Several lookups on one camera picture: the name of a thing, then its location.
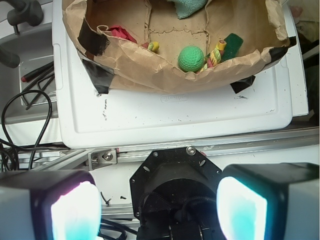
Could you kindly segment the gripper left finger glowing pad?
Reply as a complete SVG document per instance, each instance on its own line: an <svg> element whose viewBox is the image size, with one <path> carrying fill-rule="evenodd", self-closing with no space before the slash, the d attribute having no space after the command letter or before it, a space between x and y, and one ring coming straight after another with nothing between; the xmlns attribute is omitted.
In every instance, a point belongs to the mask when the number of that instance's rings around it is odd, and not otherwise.
<svg viewBox="0 0 320 240"><path fill-rule="evenodd" d="M94 240L101 197L86 170L24 170L0 175L2 240Z"/></svg>

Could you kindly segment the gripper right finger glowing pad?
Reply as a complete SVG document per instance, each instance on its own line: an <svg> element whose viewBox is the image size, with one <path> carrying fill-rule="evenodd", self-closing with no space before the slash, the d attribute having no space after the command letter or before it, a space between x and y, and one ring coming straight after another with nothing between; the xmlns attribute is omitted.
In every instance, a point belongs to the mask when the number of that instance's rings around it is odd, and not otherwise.
<svg viewBox="0 0 320 240"><path fill-rule="evenodd" d="M230 164L222 171L216 208L228 240L318 240L319 165Z"/></svg>

